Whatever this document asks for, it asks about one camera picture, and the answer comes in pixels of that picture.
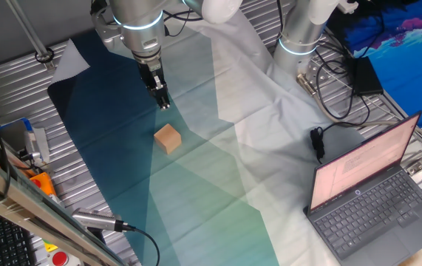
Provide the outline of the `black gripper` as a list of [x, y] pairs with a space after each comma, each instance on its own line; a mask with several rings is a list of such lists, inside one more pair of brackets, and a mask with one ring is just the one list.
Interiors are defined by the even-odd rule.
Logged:
[[145, 64], [137, 64], [141, 80], [144, 82], [150, 95], [156, 100], [161, 110], [170, 107], [168, 87], [165, 83], [163, 65], [161, 60], [149, 61]]

